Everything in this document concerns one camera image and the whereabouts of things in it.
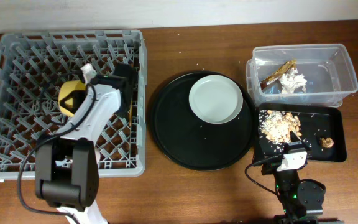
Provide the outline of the yellow bowl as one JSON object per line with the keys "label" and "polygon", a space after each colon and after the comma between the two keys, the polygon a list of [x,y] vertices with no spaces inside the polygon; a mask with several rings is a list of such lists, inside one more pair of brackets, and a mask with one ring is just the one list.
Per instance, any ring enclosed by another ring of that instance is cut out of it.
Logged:
{"label": "yellow bowl", "polygon": [[81,80],[67,81],[61,86],[59,94],[58,94],[58,105],[59,105],[60,111],[64,115],[67,115],[69,117],[73,117],[75,112],[69,112],[68,110],[62,108],[62,98],[67,96],[73,90],[85,90],[86,91],[86,86]]}

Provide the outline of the food scraps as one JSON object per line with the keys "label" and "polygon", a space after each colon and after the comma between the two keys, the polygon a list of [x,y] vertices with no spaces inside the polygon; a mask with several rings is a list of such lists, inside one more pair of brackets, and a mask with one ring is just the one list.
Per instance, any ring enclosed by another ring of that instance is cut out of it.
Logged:
{"label": "food scraps", "polygon": [[291,142],[291,133],[302,136],[298,115],[291,112],[262,110],[259,115],[259,128],[262,134],[273,144]]}

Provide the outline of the white tissue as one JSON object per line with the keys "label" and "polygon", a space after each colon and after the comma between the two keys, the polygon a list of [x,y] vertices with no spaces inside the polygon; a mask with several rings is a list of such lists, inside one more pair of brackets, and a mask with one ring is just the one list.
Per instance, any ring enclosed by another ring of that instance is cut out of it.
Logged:
{"label": "white tissue", "polygon": [[279,82],[282,86],[281,94],[294,94],[298,90],[306,93],[307,80],[303,74],[298,73],[297,68],[290,68],[279,78]]}

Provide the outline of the wooden chopstick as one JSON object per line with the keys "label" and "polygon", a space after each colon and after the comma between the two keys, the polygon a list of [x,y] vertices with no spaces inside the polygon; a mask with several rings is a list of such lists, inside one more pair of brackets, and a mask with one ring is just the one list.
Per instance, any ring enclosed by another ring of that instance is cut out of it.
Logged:
{"label": "wooden chopstick", "polygon": [[131,104],[130,104],[130,110],[129,110],[129,126],[132,126],[132,109],[133,108],[133,100],[131,99]]}

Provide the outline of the gold snack wrapper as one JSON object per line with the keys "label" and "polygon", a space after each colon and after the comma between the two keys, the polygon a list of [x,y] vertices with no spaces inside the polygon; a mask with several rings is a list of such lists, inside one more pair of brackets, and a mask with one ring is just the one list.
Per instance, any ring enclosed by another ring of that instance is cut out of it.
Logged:
{"label": "gold snack wrapper", "polygon": [[269,85],[271,85],[273,82],[278,80],[284,73],[286,73],[291,68],[296,68],[296,60],[295,59],[285,62],[278,70],[273,72],[269,77],[260,81],[259,84],[260,84],[261,90],[264,90]]}

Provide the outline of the grey plate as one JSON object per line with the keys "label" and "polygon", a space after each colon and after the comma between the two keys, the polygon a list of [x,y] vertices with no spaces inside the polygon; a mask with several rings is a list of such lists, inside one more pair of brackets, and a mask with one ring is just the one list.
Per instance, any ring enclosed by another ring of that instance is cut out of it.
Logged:
{"label": "grey plate", "polygon": [[190,89],[188,101],[192,112],[210,124],[224,124],[241,111],[243,96],[239,86],[223,75],[207,75]]}

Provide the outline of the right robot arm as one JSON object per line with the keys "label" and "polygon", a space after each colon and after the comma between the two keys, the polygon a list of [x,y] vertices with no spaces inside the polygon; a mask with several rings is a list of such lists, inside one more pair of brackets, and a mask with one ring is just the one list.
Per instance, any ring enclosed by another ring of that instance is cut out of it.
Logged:
{"label": "right robot arm", "polygon": [[274,216],[275,223],[318,223],[323,214],[324,184],[300,179],[298,171],[307,165],[311,148],[293,131],[281,154],[262,163],[262,175],[272,174],[275,190],[284,214]]}

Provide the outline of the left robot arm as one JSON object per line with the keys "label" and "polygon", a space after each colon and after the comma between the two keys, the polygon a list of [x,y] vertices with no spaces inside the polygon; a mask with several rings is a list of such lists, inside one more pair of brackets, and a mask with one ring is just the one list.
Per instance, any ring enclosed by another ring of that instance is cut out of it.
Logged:
{"label": "left robot arm", "polygon": [[97,73],[91,64],[81,72],[81,80],[66,81],[58,93],[60,111],[70,120],[37,142],[35,194],[74,223],[106,223],[96,203],[95,146],[111,117],[124,118],[131,110],[138,74],[124,63],[112,75]]}

